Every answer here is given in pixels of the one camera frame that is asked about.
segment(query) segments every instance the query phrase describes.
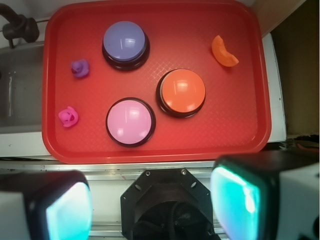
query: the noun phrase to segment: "button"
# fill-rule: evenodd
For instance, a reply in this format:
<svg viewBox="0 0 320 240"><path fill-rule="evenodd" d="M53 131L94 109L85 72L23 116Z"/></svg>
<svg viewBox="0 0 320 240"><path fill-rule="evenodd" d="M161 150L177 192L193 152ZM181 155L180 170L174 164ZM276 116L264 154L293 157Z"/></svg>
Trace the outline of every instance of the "button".
<svg viewBox="0 0 320 240"><path fill-rule="evenodd" d="M140 67L146 62L149 52L149 39L134 22L117 22L104 34L103 56L116 69L132 70Z"/></svg>
<svg viewBox="0 0 320 240"><path fill-rule="evenodd" d="M124 147L138 147L146 143L155 128L156 117L152 108L134 97L117 101L106 116L108 134Z"/></svg>
<svg viewBox="0 0 320 240"><path fill-rule="evenodd" d="M194 115L203 106L205 97L203 80L191 70L170 71L158 83L159 105L174 117L186 118Z"/></svg>

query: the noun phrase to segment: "sink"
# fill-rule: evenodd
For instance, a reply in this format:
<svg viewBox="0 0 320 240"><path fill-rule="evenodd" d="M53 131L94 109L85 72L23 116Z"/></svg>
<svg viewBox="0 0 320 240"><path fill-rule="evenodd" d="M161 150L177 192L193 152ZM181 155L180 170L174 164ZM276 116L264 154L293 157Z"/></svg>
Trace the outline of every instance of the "sink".
<svg viewBox="0 0 320 240"><path fill-rule="evenodd" d="M44 42L0 49L0 134L41 131Z"/></svg>

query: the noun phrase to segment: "textured tray surface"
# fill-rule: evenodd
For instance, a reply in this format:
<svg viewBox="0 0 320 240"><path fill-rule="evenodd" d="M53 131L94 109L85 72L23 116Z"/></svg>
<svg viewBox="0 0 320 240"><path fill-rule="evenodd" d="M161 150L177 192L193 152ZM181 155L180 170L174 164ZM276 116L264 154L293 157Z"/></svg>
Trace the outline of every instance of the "textured tray surface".
<svg viewBox="0 0 320 240"><path fill-rule="evenodd" d="M138 24L150 40L146 63L133 71L113 69L102 55L102 39L118 21ZM43 138L49 152L66 163L133 163L216 158L259 151L271 123L265 62L256 19L227 2L73 4L49 21L44 45ZM220 35L239 59L221 66L211 52ZM87 59L89 76L76 79L71 62ZM156 102L160 78L174 69L196 72L206 87L202 109L186 119L162 112ZM154 110L152 138L137 148L115 143L105 127L109 108L136 97ZM58 112L72 106L79 122L62 127Z"/></svg>

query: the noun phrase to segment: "cyan light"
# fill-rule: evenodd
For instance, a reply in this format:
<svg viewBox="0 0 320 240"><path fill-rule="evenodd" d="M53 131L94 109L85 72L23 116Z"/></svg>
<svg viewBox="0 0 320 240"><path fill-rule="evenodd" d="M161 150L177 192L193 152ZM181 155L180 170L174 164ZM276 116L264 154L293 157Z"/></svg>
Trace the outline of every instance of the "cyan light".
<svg viewBox="0 0 320 240"><path fill-rule="evenodd" d="M50 240L86 240L92 226L89 187L77 182L46 209Z"/></svg>
<svg viewBox="0 0 320 240"><path fill-rule="evenodd" d="M257 240L260 190L223 165L210 179L213 210L231 240Z"/></svg>

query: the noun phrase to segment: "pink rubber duck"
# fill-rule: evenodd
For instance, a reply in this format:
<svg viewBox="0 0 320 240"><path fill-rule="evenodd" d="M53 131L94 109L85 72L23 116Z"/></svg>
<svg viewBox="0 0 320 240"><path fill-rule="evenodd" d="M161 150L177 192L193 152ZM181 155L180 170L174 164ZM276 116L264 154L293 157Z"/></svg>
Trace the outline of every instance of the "pink rubber duck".
<svg viewBox="0 0 320 240"><path fill-rule="evenodd" d="M58 115L65 128L75 125L79 120L78 113L71 106L68 106L65 110L59 112Z"/></svg>
<svg viewBox="0 0 320 240"><path fill-rule="evenodd" d="M89 63L85 59L73 61L71 71L76 78L83 78L89 73Z"/></svg>

